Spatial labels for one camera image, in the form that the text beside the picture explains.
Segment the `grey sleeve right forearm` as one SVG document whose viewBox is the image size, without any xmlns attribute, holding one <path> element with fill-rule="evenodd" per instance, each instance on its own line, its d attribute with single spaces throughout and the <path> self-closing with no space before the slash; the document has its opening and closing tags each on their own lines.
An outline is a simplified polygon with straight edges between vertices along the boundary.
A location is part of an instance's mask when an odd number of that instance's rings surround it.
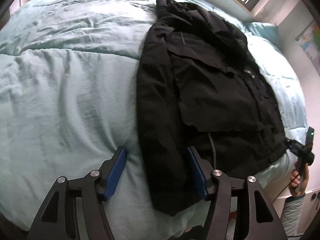
<svg viewBox="0 0 320 240">
<path fill-rule="evenodd" d="M 286 198 L 280 221 L 287 237 L 294 237 L 297 233 L 302 214 L 305 194 Z"/>
</svg>

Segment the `person's right hand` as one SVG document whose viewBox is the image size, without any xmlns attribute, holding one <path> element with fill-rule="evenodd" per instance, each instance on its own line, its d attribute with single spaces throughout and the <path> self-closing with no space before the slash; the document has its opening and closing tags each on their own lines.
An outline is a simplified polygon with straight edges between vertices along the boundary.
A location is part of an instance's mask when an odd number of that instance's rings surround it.
<svg viewBox="0 0 320 240">
<path fill-rule="evenodd" d="M 304 167 L 304 178 L 301 178 L 301 175 L 296 170 L 298 162 L 295 162 L 295 168 L 291 172 L 289 191 L 292 197 L 300 197 L 305 194 L 306 187 L 309 182 L 309 167 L 308 164 Z"/>
</svg>

